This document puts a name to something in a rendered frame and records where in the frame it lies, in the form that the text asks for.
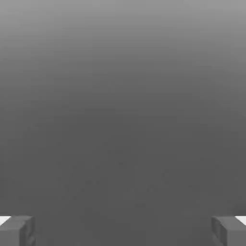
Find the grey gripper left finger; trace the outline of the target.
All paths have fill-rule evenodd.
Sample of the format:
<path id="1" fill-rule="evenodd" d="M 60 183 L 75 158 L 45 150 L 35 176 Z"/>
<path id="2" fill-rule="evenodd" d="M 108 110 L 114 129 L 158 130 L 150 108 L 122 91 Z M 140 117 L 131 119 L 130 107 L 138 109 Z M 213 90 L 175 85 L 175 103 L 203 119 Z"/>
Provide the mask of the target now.
<path id="1" fill-rule="evenodd" d="M 0 246 L 36 246 L 36 219 L 11 216 L 0 225 Z"/>

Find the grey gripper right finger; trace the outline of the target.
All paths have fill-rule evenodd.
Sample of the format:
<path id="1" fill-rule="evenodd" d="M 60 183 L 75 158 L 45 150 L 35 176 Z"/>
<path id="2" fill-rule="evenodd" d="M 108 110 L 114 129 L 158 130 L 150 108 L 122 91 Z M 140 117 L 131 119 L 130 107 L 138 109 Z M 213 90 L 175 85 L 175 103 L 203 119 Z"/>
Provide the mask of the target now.
<path id="1" fill-rule="evenodd" d="M 246 246 L 246 216 L 212 216 L 214 246 Z"/>

